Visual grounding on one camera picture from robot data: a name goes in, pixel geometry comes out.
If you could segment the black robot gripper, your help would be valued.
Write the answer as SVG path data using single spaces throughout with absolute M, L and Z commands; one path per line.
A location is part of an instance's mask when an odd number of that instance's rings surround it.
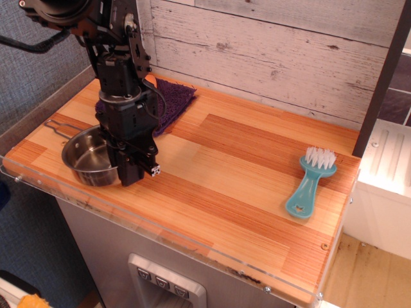
M 153 139 L 159 125 L 158 99 L 154 92 L 133 96 L 99 93 L 96 118 L 106 140 L 110 162 L 117 168 L 122 186 L 128 187 L 147 173 L 160 173 Z

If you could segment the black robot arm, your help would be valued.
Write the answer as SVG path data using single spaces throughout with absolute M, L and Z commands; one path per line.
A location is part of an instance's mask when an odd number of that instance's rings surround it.
M 100 134 L 122 185 L 157 174 L 153 133 L 161 118 L 159 92 L 146 80 L 150 57 L 141 41 L 136 2 L 20 1 L 19 6 L 33 22 L 82 38 L 100 82 Z

